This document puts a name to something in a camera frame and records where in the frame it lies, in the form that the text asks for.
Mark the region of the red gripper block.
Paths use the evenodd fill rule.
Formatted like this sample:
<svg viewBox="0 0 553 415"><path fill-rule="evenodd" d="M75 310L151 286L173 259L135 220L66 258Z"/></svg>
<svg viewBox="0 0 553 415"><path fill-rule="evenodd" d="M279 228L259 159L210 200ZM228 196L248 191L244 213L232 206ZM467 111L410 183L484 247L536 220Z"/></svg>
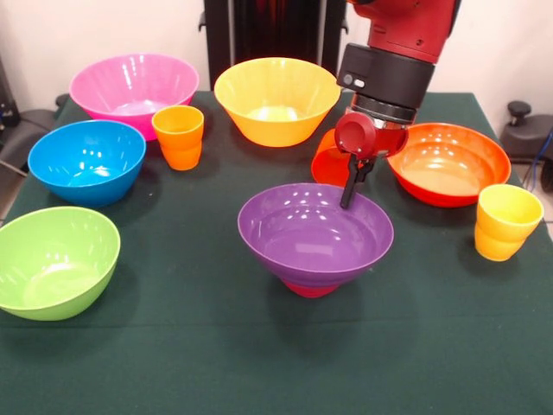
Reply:
<svg viewBox="0 0 553 415"><path fill-rule="evenodd" d="M348 161L348 178L340 206L348 209L357 182L364 182L375 165L374 157L397 154L406 145L408 129L403 124L373 120L361 112L349 112L338 121L334 140L337 148L352 154Z"/></svg>

